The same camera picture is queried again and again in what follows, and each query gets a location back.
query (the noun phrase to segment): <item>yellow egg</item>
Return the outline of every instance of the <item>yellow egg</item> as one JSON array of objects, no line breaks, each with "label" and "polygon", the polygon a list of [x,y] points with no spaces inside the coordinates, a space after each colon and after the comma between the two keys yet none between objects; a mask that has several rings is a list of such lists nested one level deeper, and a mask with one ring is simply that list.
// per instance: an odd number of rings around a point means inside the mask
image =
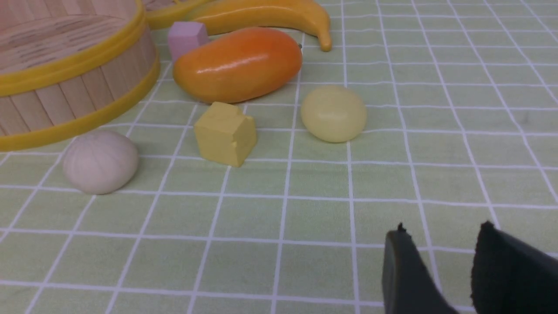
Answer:
[{"label": "yellow egg", "polygon": [[300,111],[308,132],[327,142],[352,140],[364,130],[367,121],[362,99],[340,85],[315,88],[302,102]]}]

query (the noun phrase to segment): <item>wooden slat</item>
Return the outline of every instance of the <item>wooden slat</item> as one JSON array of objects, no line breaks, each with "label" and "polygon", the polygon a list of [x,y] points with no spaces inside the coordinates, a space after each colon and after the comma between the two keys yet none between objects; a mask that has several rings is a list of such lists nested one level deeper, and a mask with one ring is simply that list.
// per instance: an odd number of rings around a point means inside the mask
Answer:
[{"label": "wooden slat", "polygon": [[26,1],[1,0],[0,1],[0,30],[33,21],[33,12]]},{"label": "wooden slat", "polygon": [[130,56],[133,58],[136,68],[136,74],[141,80],[145,75],[149,72],[150,65],[147,64],[147,61],[143,57],[141,42],[138,40],[130,49]]},{"label": "wooden slat", "polygon": [[34,20],[52,17],[49,8],[46,6],[46,1],[47,0],[27,0],[29,9],[33,12]]},{"label": "wooden slat", "polygon": [[62,0],[48,0],[46,2],[46,6],[49,8],[50,16],[52,17],[62,17],[68,15]]},{"label": "wooden slat", "polygon": [[63,23],[59,18],[50,21],[49,25],[43,23],[34,32],[27,30],[11,38],[0,37],[0,73],[75,54],[103,41],[125,25],[124,20],[98,16],[73,16],[65,18]]},{"label": "wooden slat", "polygon": [[95,107],[81,77],[60,82],[60,88],[76,118],[95,112]]},{"label": "wooden slat", "polygon": [[8,135],[29,132],[29,128],[9,97],[0,97],[0,127]]},{"label": "wooden slat", "polygon": [[108,83],[110,93],[114,100],[117,100],[128,92],[126,75],[122,73],[121,62],[121,58],[115,58],[101,66],[104,79]]},{"label": "wooden slat", "polygon": [[122,1],[122,8],[128,20],[131,20],[138,10],[136,1]]},{"label": "wooden slat", "polygon": [[122,55],[115,58],[115,60],[118,61],[118,67],[122,71],[128,90],[137,86],[137,84],[139,84],[141,79],[145,76],[145,73],[142,73],[138,66],[138,62],[143,60],[143,56],[139,55],[138,59],[138,55],[134,52],[136,49],[140,49],[139,42],[132,45],[124,53],[122,53]]},{"label": "wooden slat", "polygon": [[36,92],[52,124],[59,125],[75,119],[60,86],[51,85]]},{"label": "wooden slat", "polygon": [[140,38],[140,43],[142,46],[142,55],[147,62],[149,69],[153,66],[155,58],[157,56],[157,47],[153,43],[153,37],[151,37],[151,32],[147,29],[143,36]]},{"label": "wooden slat", "polygon": [[52,122],[35,92],[21,93],[10,98],[29,130],[42,130],[52,126]]},{"label": "wooden slat", "polygon": [[95,15],[95,8],[90,0],[62,0],[69,15]]},{"label": "wooden slat", "polygon": [[96,0],[92,4],[97,15],[128,19],[122,0]]},{"label": "wooden slat", "polygon": [[89,97],[95,109],[99,110],[114,101],[101,68],[84,73],[81,79],[89,92]]}]

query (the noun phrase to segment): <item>toy fruit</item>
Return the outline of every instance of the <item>toy fruit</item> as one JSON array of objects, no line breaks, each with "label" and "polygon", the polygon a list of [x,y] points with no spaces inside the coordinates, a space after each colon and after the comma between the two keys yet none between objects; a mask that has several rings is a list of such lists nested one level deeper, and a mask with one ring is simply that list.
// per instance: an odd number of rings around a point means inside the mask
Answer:
[{"label": "toy fruit", "polygon": [[302,123],[320,140],[339,143],[352,140],[366,127],[367,110],[362,99],[340,85],[323,85],[311,91],[300,106]]},{"label": "toy fruit", "polygon": [[238,103],[271,93],[302,67],[302,52],[288,34],[249,27],[224,35],[178,58],[172,75],[205,103]]},{"label": "toy fruit", "polygon": [[322,51],[331,50],[329,14],[314,0],[216,0],[184,20],[205,24],[209,36],[253,26],[294,28],[317,36]]}]

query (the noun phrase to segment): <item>pink cube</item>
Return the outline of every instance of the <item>pink cube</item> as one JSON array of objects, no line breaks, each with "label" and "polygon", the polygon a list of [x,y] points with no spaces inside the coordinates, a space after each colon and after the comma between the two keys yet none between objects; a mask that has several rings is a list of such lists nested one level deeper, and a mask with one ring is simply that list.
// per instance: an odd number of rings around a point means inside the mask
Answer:
[{"label": "pink cube", "polygon": [[180,56],[208,42],[209,36],[205,24],[198,22],[175,22],[167,37],[172,62],[176,62]]}]

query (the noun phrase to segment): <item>orange mango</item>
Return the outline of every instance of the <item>orange mango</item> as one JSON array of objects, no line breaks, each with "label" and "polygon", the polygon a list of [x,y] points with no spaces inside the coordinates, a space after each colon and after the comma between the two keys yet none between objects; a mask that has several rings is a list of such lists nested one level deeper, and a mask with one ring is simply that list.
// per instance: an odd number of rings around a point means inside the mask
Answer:
[{"label": "orange mango", "polygon": [[239,103],[281,88],[301,67],[302,52],[288,34],[247,27],[181,56],[172,75],[178,86],[204,103]]}]

